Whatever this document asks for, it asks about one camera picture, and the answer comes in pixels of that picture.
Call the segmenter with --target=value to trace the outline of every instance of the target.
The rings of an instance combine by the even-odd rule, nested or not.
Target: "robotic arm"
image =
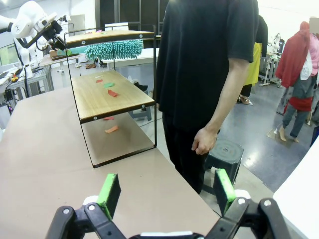
[[[29,53],[31,58],[33,57],[32,60],[37,62],[35,45],[39,38],[45,38],[45,41],[54,50],[57,48],[65,49],[64,41],[58,34],[62,31],[61,23],[63,21],[67,22],[68,19],[63,16],[55,20],[56,16],[56,13],[47,15],[42,7],[34,1],[28,1],[23,4],[16,19],[0,15],[0,33],[11,32],[13,35],[17,50],[21,56],[20,61],[25,67],[25,73],[28,78],[33,76]]]
[[[67,22],[68,19],[63,16],[55,20],[56,16],[56,13],[47,15],[39,4],[28,1],[20,7],[17,18],[10,19],[13,21],[9,22],[6,28],[24,48],[29,48],[43,36],[50,43],[52,49],[64,50],[65,44],[58,34],[62,31],[61,22]],[[29,43],[23,42],[23,38],[32,36],[34,32],[36,35]]]

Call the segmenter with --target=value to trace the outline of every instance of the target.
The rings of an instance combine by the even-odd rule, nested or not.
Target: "man's arm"
[[[215,146],[217,133],[229,112],[234,108],[246,81],[248,68],[247,60],[229,58],[229,72],[216,110],[209,123],[195,136],[192,150],[196,150],[197,154],[206,154]]]

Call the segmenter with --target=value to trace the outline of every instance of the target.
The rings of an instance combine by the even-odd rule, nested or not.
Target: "person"
[[[257,28],[256,0],[171,0],[166,7],[155,99],[170,160],[197,193],[253,62]]]
[[[302,22],[300,31],[291,37],[286,44],[279,62],[276,76],[282,79],[287,89],[293,87],[292,96],[286,106],[283,124],[279,129],[280,139],[287,141],[285,128],[297,111],[297,117],[290,136],[299,142],[297,136],[311,112],[314,86],[318,83],[319,41],[310,33],[309,23]]]
[[[259,68],[261,62],[264,62],[264,58],[267,57],[267,46],[268,46],[268,26],[262,16],[259,15],[259,24],[256,35],[256,43],[254,47],[254,62],[249,66],[248,78],[240,92],[240,96],[237,103],[244,105],[252,105],[250,101],[250,93],[253,84],[258,82]]]

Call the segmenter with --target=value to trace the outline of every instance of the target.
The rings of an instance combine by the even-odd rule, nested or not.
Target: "red hijab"
[[[284,87],[293,86],[298,79],[308,55],[309,45],[309,23],[303,21],[300,31],[288,39],[278,64],[276,76],[282,80]]]

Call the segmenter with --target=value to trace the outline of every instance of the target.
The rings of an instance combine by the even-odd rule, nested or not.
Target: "yellow garment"
[[[262,49],[262,43],[255,43],[254,62],[249,64],[249,74],[244,86],[249,84],[256,84],[258,82],[261,49]]]

